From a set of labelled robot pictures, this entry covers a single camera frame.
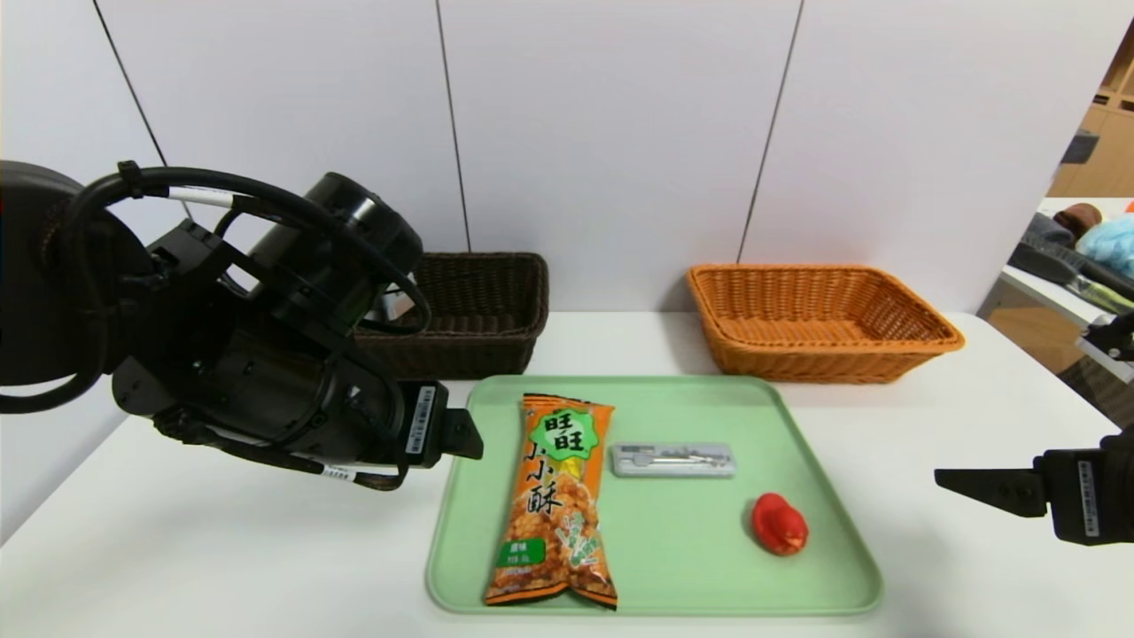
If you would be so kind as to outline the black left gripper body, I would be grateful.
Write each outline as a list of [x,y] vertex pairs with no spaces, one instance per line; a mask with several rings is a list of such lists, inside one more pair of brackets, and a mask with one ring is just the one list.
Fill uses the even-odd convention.
[[448,392],[438,381],[397,380],[373,361],[336,361],[325,397],[325,459],[408,475],[441,452],[433,431]]

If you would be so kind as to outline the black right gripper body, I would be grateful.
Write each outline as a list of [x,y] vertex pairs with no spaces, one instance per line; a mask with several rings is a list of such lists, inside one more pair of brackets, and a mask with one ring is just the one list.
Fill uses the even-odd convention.
[[1058,541],[1089,547],[1133,542],[1129,433],[1106,436],[1095,448],[1048,451],[1044,474]]

